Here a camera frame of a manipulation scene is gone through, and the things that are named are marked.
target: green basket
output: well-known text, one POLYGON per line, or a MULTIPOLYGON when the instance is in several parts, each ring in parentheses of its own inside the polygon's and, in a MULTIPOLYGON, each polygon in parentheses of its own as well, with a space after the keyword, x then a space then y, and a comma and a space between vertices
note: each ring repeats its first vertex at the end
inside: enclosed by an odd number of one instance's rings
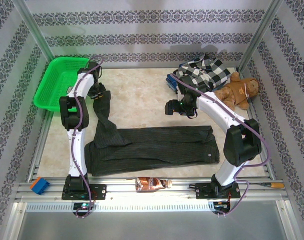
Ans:
POLYGON ((66 96, 77 80, 77 71, 84 68, 88 58, 58 57, 51 61, 34 97, 42 109, 59 112, 59 99, 66 96))

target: floor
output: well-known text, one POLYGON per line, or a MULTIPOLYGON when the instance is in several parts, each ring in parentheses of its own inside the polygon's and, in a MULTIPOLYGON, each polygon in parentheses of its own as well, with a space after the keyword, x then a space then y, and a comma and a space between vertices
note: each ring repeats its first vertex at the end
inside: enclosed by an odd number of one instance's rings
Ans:
MULTIPOLYGON (((219 126, 207 114, 200 111, 195 119, 188 119, 178 114, 172 116, 164 114, 165 104, 169 100, 177 99, 177 95, 165 83, 166 75, 173 71, 173 68, 104 69, 100 81, 112 95, 109 120, 119 129, 211 125, 220 150, 220 163, 127 172, 106 177, 211 177, 219 170, 224 161, 225 141, 225 134, 219 126)), ((90 123, 86 128, 85 144, 93 140, 98 120, 92 108, 92 100, 86 98, 86 103, 90 123)), ((236 107, 235 112, 248 118, 245 110, 236 107)), ((260 157, 256 156, 251 164, 260 162, 260 157)), ((51 122, 38 176, 65 178, 68 171, 67 133, 62 126, 60 113, 56 112, 51 122)), ((265 172, 263 167, 246 168, 239 176, 260 177, 265 176, 265 172)))

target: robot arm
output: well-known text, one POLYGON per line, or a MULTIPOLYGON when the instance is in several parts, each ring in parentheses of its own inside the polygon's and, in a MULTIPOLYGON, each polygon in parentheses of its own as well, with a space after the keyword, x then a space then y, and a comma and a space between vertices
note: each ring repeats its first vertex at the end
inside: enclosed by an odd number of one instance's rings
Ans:
POLYGON ((89 183, 84 158, 85 128, 89 124, 85 98, 88 95, 94 99, 99 93, 105 91, 104 86, 98 82, 99 71, 100 64, 89 62, 87 68, 79 69, 77 81, 68 95, 60 97, 62 124, 67 130, 70 144, 70 169, 63 189, 62 199, 64 200, 89 198, 86 189, 89 183))
POLYGON ((208 114, 226 134, 224 143, 225 160, 219 171, 213 175, 212 182, 206 189, 211 199, 221 198, 229 191, 236 189, 235 174, 240 168, 254 159, 261 152, 261 143, 250 130, 239 124, 238 119, 259 133, 258 123, 254 119, 246 120, 229 109, 213 92, 205 96, 183 88, 178 83, 178 99, 171 100, 165 106, 165 114, 179 113, 192 117, 199 109, 208 114))

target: teddy bear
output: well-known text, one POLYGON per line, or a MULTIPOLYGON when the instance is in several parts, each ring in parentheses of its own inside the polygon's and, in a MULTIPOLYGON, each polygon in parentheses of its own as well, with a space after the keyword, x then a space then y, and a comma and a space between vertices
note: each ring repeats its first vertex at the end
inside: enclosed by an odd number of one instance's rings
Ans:
POLYGON ((247 99, 258 94, 258 81, 255 78, 240 79, 236 71, 232 73, 230 80, 230 83, 215 91, 215 95, 231 110, 235 110, 235 105, 248 109, 247 99))

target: black and white plaid shirt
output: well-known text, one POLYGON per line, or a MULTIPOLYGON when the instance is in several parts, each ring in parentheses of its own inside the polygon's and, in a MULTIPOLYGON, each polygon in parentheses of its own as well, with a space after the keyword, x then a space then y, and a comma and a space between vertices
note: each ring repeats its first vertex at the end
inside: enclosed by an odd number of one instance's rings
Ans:
POLYGON ((174 74, 184 83, 202 92, 212 91, 224 85, 231 76, 221 60, 210 59, 206 54, 182 64, 174 74))

